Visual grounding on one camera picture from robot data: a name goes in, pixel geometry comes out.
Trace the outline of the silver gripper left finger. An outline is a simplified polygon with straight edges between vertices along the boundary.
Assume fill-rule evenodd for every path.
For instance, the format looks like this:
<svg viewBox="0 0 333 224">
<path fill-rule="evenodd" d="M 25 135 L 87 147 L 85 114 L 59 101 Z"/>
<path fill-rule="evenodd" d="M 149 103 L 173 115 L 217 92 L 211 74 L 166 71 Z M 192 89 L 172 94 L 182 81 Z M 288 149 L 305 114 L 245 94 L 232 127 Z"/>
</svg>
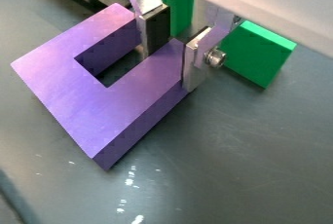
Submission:
<svg viewBox="0 0 333 224">
<path fill-rule="evenodd" d="M 145 56 L 152 55 L 169 41 L 170 7 L 164 0 L 129 0 L 142 36 Z"/>
</svg>

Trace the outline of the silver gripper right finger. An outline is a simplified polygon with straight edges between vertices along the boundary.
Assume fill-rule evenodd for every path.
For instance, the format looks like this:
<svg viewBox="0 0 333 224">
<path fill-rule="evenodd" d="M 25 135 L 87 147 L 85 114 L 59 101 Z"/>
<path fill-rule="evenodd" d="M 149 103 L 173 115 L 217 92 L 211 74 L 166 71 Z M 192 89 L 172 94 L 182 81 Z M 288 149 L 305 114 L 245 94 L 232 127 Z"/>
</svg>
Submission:
<svg viewBox="0 0 333 224">
<path fill-rule="evenodd" d="M 182 87 L 193 92 L 207 79 L 211 68 L 221 68 L 227 52 L 217 46 L 245 19 L 205 0 L 194 1 L 184 51 Z"/>
</svg>

